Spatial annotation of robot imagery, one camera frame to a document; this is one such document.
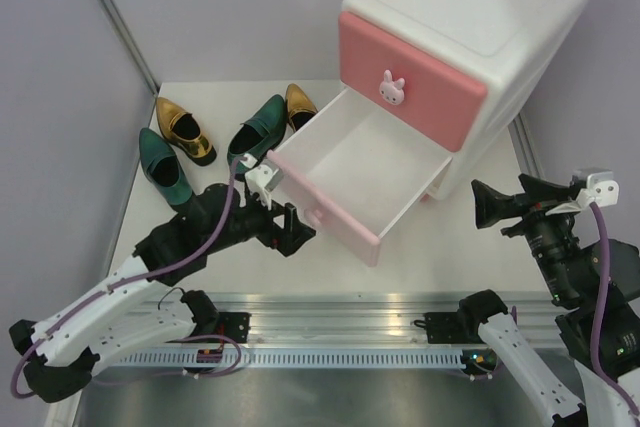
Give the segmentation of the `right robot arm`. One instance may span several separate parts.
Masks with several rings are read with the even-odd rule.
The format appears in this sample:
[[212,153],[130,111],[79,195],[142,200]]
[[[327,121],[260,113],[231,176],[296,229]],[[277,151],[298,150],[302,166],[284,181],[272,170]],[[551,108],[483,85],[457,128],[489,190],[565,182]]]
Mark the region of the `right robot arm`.
[[546,426],[636,426],[639,423],[639,293],[622,282],[639,277],[639,250],[609,237],[602,210],[619,185],[611,172],[586,169],[561,186],[522,174],[522,193],[503,194],[474,180],[477,228],[515,219],[502,235],[526,239],[554,306],[560,338],[584,395],[572,394],[525,341],[512,313],[492,290],[459,302],[456,328],[482,341],[525,392]]

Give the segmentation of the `light pink drawer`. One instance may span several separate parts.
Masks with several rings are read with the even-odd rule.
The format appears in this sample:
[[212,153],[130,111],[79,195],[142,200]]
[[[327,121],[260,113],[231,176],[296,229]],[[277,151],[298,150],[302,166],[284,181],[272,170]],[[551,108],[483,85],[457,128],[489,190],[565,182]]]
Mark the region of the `light pink drawer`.
[[267,155],[306,223],[366,265],[452,160],[437,143],[345,89]]

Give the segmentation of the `green loafer shoe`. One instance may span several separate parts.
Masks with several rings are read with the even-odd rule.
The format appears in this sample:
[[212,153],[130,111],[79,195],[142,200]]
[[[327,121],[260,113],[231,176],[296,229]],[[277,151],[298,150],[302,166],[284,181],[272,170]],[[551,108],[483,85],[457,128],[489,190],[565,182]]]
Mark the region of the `green loafer shoe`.
[[142,128],[138,147],[145,177],[167,204],[176,207],[187,203],[193,196],[193,189],[170,144],[153,130]]
[[287,127],[285,100],[280,94],[270,97],[232,138],[227,161],[249,154],[261,161],[267,152],[276,147],[284,138]]

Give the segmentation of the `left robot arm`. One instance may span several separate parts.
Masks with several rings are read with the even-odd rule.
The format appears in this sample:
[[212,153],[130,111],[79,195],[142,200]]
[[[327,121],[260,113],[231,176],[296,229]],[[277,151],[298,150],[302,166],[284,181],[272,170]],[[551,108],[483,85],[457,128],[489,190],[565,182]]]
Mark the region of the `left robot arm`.
[[121,358],[161,343],[214,343],[216,353],[237,340],[220,330],[220,313],[201,290],[182,293],[146,321],[125,315],[154,296],[178,288],[204,269],[209,255],[257,239],[282,256],[295,254],[316,234],[291,203],[265,206],[256,193],[216,183],[175,207],[175,216],[155,227],[114,274],[51,317],[22,319],[9,329],[21,359],[10,391],[16,399],[46,403],[84,389]]

